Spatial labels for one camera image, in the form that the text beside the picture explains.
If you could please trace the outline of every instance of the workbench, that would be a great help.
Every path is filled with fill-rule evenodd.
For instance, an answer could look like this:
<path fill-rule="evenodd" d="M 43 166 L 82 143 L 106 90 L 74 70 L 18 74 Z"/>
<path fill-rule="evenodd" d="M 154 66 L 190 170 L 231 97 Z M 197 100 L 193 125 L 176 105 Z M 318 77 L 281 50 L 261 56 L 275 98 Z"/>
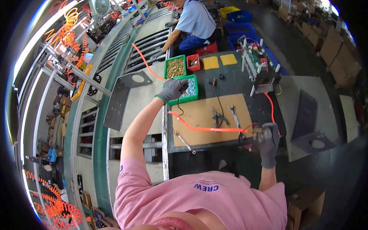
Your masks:
<path fill-rule="evenodd" d="M 221 56 L 225 54 L 234 54 L 237 59 L 237 64 L 234 65 L 222 65 L 222 62 L 219 59 L 220 67 L 217 69 L 209 69 L 203 70 L 202 59 L 211 56 Z M 200 56 L 201 60 L 201 70 L 194 71 L 193 74 L 196 75 L 198 81 L 198 99 L 206 99 L 218 96 L 232 95 L 241 93 L 244 96 L 245 102 L 247 103 L 249 114 L 251 116 L 253 123 L 258 123 L 260 126 L 264 123 L 272 122 L 271 118 L 271 104 L 267 97 L 261 94 L 254 94 L 253 97 L 250 96 L 250 92 L 252 90 L 253 83 L 249 79 L 249 74 L 245 69 L 244 72 L 241 72 L 242 58 L 241 52 L 236 51 L 227 51 L 227 52 L 219 52 L 214 54 L 208 54 L 204 56 Z M 220 80 L 220 74 L 225 75 L 224 80 Z M 217 80 L 217 92 L 214 90 L 213 86 L 209 84 L 210 80 L 216 78 Z M 278 124 L 280 135 L 286 135 L 285 123 L 283 121 L 281 111 L 279 108 L 279 104 L 276 100 L 276 96 L 274 92 L 269 92 L 273 105 L 274 105 L 274 119 Z M 176 147 L 174 146 L 174 136 L 173 136 L 173 121 L 172 115 L 168 115 L 167 120 L 167 141 L 168 141 L 168 153 L 175 152 L 187 152 L 188 149 L 186 147 Z M 241 142 L 242 145 L 253 143 L 253 138 L 246 138 Z M 211 143 L 206 145 L 196 145 L 191 146 L 192 149 L 202 150 L 219 146 L 238 146 L 240 143 L 237 139 L 232 141 L 224 141 Z"/>

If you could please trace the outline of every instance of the yellow plastic bin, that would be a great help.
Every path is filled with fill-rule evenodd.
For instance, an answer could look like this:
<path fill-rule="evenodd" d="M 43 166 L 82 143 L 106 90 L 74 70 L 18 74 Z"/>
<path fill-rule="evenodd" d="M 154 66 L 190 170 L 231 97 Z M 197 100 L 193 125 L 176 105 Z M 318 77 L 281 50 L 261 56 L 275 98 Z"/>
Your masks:
<path fill-rule="evenodd" d="M 229 6 L 229 7 L 224 7 L 224 8 L 220 8 L 220 13 L 221 13 L 221 17 L 222 18 L 227 18 L 227 14 L 234 12 L 234 11 L 239 11 L 239 8 L 233 7 L 233 6 Z"/>

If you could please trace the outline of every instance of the glove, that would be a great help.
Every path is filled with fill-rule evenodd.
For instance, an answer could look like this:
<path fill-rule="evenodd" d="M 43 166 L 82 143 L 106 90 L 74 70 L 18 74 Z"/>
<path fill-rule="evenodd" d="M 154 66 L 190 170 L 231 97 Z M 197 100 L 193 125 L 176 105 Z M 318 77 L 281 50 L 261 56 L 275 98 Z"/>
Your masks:
<path fill-rule="evenodd" d="M 165 83 L 162 91 L 155 95 L 155 97 L 161 98 L 165 105 L 167 102 L 178 99 L 181 96 L 181 92 L 179 90 L 185 84 L 188 84 L 188 79 L 174 80 L 171 78 Z"/>
<path fill-rule="evenodd" d="M 167 28 L 170 28 L 173 25 L 174 25 L 173 22 L 167 22 L 167 23 L 165 23 L 165 27 L 167 27 Z"/>
<path fill-rule="evenodd" d="M 156 59 L 157 59 L 159 56 L 163 55 L 163 54 L 164 54 L 164 52 L 163 52 L 162 50 L 160 50 L 157 54 L 152 55 L 152 57 L 150 58 L 150 60 L 151 60 L 151 61 L 156 61 Z"/>
<path fill-rule="evenodd" d="M 261 165 L 266 169 L 276 166 L 276 150 L 279 146 L 279 128 L 277 124 L 265 123 L 262 125 L 263 133 L 254 134 L 253 139 L 259 142 L 259 152 L 261 153 Z"/>

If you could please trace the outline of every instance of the wrench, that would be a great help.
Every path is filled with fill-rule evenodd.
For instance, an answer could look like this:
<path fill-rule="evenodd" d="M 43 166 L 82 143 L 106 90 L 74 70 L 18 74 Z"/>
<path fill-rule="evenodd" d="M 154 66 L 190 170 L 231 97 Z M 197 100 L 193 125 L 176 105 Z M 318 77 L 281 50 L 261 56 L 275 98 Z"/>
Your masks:
<path fill-rule="evenodd" d="M 237 126 L 238 128 L 240 128 L 240 122 L 239 122 L 238 116 L 236 115 L 236 112 L 235 112 L 235 106 L 230 107 L 230 110 L 231 110 L 231 112 L 232 112 L 232 113 L 233 113 L 233 115 L 234 115 L 234 119 L 235 119 L 235 122 L 236 122 L 236 126 Z M 244 136 L 243 136 L 243 133 L 242 133 L 242 132 L 239 132 L 239 137 L 241 137 L 242 139 L 244 139 Z"/>
<path fill-rule="evenodd" d="M 192 154 L 194 155 L 197 151 L 196 150 L 193 150 L 192 151 L 192 148 L 188 145 L 188 143 L 183 139 L 183 137 L 177 133 L 176 131 L 174 131 L 174 135 L 177 135 L 178 138 L 183 142 L 183 144 L 189 149 L 189 151 L 192 152 Z"/>

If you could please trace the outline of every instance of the pink t-shirt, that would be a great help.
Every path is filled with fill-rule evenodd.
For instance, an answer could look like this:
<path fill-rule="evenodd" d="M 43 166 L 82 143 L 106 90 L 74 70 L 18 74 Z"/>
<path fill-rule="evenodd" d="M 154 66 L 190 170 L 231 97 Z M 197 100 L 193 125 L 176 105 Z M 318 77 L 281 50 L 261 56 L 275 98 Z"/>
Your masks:
<path fill-rule="evenodd" d="M 115 217 L 122 229 L 148 224 L 167 212 L 206 209 L 228 230 L 284 230 L 287 222 L 284 184 L 267 191 L 250 188 L 243 176 L 210 171 L 173 178 L 152 186 L 146 165 L 134 158 L 122 160 Z"/>

